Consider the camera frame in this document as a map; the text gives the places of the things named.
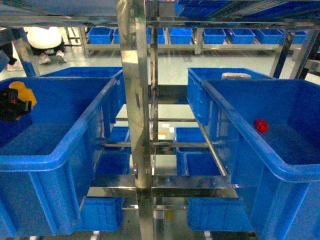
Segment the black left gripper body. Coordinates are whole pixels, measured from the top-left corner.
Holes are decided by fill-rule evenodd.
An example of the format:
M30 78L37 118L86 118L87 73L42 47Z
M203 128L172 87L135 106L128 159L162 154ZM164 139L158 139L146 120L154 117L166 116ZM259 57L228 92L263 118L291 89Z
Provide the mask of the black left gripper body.
M14 122L17 118L32 111L32 101L21 100L14 88L3 88L0 91L0 120Z

